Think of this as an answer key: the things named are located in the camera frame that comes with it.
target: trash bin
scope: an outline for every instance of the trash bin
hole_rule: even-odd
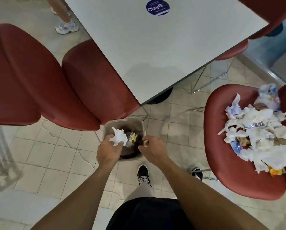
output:
[[[141,120],[118,119],[118,120],[112,120],[106,123],[104,127],[103,139],[107,135],[110,135],[110,134],[114,135],[114,131],[112,127],[114,127],[115,129],[120,129],[120,130],[122,130],[122,128],[124,130],[129,129],[130,131],[134,131],[138,133],[141,137],[145,136],[144,124]],[[119,161],[137,160],[137,159],[142,158],[142,153],[137,148],[138,145],[143,145],[143,141],[141,140],[141,142],[138,142],[138,144],[135,144],[133,148],[123,147]]]

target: plastic bin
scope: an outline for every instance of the plastic bin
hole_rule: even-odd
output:
[[[135,131],[135,132],[139,133],[139,135],[145,136],[144,124],[141,120],[138,120],[138,119],[118,119],[118,120],[112,120],[112,121],[109,121],[106,123],[106,125],[104,126],[103,139],[107,135],[110,135],[110,134],[114,135],[114,131],[113,131],[112,127],[114,127],[115,129],[120,129],[121,127],[124,127],[124,126],[129,128],[131,131]],[[134,152],[133,149],[123,147],[121,155],[130,155],[133,152]],[[141,153],[135,155],[132,158],[128,158],[128,159],[120,158],[119,161],[137,160],[140,158],[142,158]]]

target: person's left hand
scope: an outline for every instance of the person's left hand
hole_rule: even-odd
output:
[[[123,142],[118,143],[117,146],[113,146],[114,142],[109,141],[113,136],[107,135],[97,148],[96,159],[99,166],[103,165],[113,168],[121,156]]]

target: person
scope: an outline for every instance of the person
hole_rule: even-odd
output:
[[[113,146],[108,135],[98,146],[97,170],[73,193],[45,215],[32,230],[91,230],[107,179],[121,155],[123,143]],[[115,229],[237,229],[267,230],[242,208],[177,166],[165,144],[145,136],[139,150],[167,178],[178,199],[156,198],[148,169],[138,171],[138,188],[112,216],[107,230]]]
[[[51,6],[51,10],[54,14],[57,14],[62,22],[59,23],[55,29],[59,34],[65,35],[70,32],[76,32],[79,30],[77,24],[70,18],[67,8],[63,6],[60,0],[47,0]]]

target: black sneaker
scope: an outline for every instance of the black sneaker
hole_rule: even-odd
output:
[[[191,170],[190,174],[191,174],[193,177],[197,178],[198,180],[202,181],[202,179],[204,178],[202,172],[194,173],[194,172],[197,171],[197,170],[201,170],[201,169],[198,168],[198,167],[195,167],[194,169]]]
[[[149,176],[148,176],[148,169],[146,167],[146,165],[141,165],[138,169],[138,181],[139,181],[139,185],[141,185],[142,183],[147,183],[150,186],[152,186],[150,184],[150,180],[149,180]]]

